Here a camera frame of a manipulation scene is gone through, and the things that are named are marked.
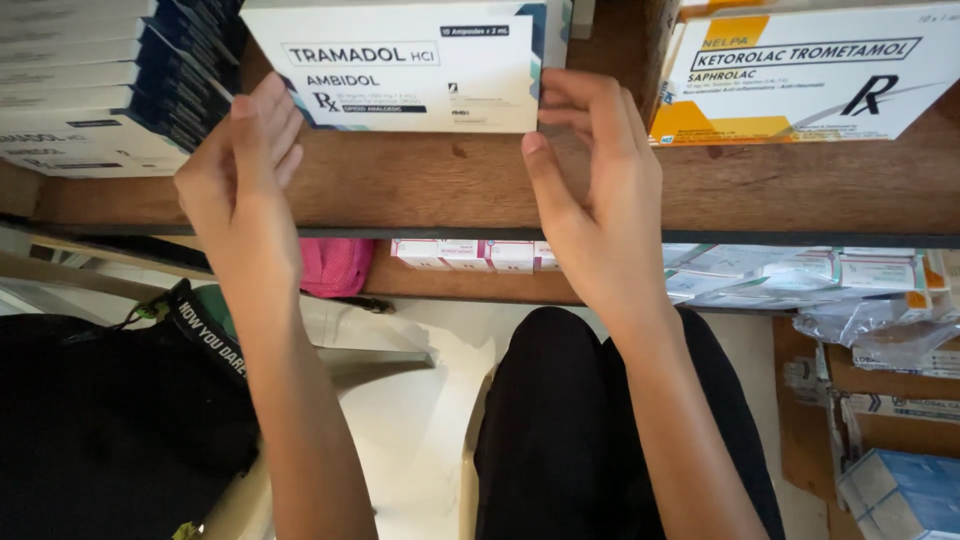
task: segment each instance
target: left hand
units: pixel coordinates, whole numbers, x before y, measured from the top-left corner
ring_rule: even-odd
[[[283,187],[303,158],[303,117],[276,73],[230,114],[174,176],[180,207],[200,239],[231,309],[297,293],[300,245]]]

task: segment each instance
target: thigh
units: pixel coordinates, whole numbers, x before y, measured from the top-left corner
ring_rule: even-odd
[[[599,354],[587,323],[564,309],[542,307],[517,327],[474,456],[478,540],[602,536],[607,401]]]
[[[727,354],[724,353],[720,343],[713,335],[707,321],[690,309],[678,307],[677,311],[684,321],[686,347],[690,351],[690,358],[693,360],[700,385],[707,397],[713,419],[720,429],[720,435],[727,445],[727,451],[730,452],[733,465],[750,495],[760,520],[767,529],[770,540],[783,540],[785,536],[780,518],[780,507],[777,505],[773,482],[770,480],[770,474],[767,471],[763,446],[760,444],[760,435],[756,430],[756,423],[750,408],[747,406],[743,388],[740,386],[740,379],[733,370]],[[612,341],[607,340],[603,347],[605,358],[610,358],[612,360],[611,364],[618,364],[623,369],[623,359]],[[625,373],[623,375],[623,385],[626,387]],[[636,449],[632,446],[634,437],[636,437]],[[636,424],[631,428],[624,427],[623,438],[623,447],[627,449],[627,452],[640,453]],[[620,458],[627,459],[629,457],[625,455]],[[634,478],[631,485],[622,489],[627,489],[629,493],[633,494],[634,506],[639,505],[641,509],[649,507],[646,498],[653,497],[649,478]],[[650,527],[644,524],[640,524],[640,526],[642,528]]]

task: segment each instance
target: right hand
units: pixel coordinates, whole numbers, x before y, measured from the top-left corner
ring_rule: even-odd
[[[660,247],[663,174],[630,91],[616,79],[544,69],[540,122],[572,128],[592,151],[583,204],[570,194],[543,134],[521,144],[540,224],[573,290],[613,334],[646,316],[675,315]]]

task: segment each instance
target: bag strap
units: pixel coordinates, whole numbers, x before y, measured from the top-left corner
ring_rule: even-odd
[[[247,388],[247,366],[240,344],[214,322],[190,288],[190,280],[181,280],[169,293],[170,313],[177,328],[204,350],[215,364],[238,386]]]

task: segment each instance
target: pink pouch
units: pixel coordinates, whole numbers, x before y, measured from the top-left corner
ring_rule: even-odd
[[[370,261],[373,240],[368,238],[301,238],[303,278],[300,288],[321,298],[353,296],[360,292]]]

